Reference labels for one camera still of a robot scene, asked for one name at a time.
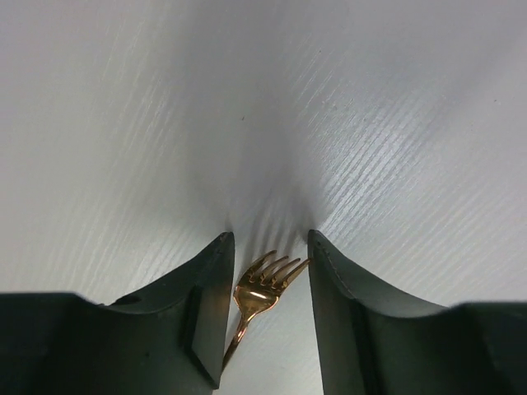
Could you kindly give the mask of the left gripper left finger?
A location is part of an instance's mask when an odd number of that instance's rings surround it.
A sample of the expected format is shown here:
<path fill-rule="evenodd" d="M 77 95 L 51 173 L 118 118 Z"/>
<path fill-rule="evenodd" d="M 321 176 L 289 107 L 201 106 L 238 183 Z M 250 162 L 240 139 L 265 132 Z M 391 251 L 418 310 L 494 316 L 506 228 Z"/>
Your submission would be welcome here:
<path fill-rule="evenodd" d="M 235 238 L 225 232 L 113 304 L 63 292 L 2 294 L 2 393 L 212 393 L 234 261 Z"/>

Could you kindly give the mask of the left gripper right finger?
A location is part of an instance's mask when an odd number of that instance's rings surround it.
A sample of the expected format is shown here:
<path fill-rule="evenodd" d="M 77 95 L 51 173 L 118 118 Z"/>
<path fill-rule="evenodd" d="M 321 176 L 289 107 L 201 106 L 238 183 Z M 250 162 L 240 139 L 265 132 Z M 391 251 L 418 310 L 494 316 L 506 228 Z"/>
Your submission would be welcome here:
<path fill-rule="evenodd" d="M 317 230 L 308 234 L 308 255 L 325 393 L 525 393 L 525 303 L 422 300 Z"/>

